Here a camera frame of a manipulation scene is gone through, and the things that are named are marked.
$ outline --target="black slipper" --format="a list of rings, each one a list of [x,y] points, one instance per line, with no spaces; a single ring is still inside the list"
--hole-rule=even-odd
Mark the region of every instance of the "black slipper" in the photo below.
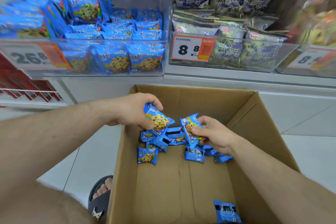
[[[99,197],[96,197],[95,199],[92,199],[92,198],[93,198],[93,195],[98,191],[100,186],[105,184],[105,180],[107,178],[113,179],[113,175],[108,175],[108,176],[101,178],[98,182],[96,182],[96,184],[93,186],[89,194],[89,202],[88,202],[87,209],[89,213],[92,214],[92,216],[95,217],[96,220],[99,220],[99,221],[102,221],[102,220],[105,221],[106,219],[111,190],[108,190],[107,192],[100,195]]]

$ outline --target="cardboard box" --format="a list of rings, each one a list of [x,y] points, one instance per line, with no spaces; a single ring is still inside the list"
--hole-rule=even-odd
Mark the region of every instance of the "cardboard box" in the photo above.
[[[176,126],[179,117],[197,112],[213,117],[299,171],[255,91],[136,85],[130,93],[136,92],[156,95]],[[132,126],[122,130],[107,224],[215,224],[214,199],[237,205],[243,223],[280,224],[234,159],[186,161],[185,146],[180,145],[159,153],[156,166],[137,164],[139,134]]]

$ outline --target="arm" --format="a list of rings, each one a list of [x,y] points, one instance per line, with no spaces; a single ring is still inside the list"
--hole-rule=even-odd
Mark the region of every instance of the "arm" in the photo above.
[[[137,93],[0,121],[0,200],[35,181],[105,124],[152,129],[144,114],[150,102],[163,109],[155,96]]]
[[[209,137],[205,142],[230,154],[283,224],[335,223],[336,195],[292,170],[279,160],[230,131],[219,121],[199,118],[205,126],[193,133]]]

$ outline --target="floor tile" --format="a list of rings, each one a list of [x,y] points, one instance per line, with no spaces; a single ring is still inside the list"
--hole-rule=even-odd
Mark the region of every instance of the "floor tile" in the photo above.
[[[78,150],[79,148],[38,178],[37,181],[45,186],[63,190],[75,162]]]
[[[301,172],[336,193],[336,137],[282,135]]]
[[[87,208],[94,184],[106,175],[113,175],[120,141],[120,126],[104,126],[79,149],[64,191]]]

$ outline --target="price tag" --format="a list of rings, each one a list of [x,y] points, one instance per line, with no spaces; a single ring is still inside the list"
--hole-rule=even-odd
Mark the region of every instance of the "price tag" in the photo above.
[[[302,54],[300,54],[292,63],[288,66],[290,68],[305,68],[316,69],[316,64],[326,55],[335,52],[333,49],[321,48],[321,47],[309,47]]]
[[[6,41],[0,42],[0,46],[3,54],[19,69],[71,69],[55,43]]]
[[[171,58],[208,62],[216,38],[174,35]]]

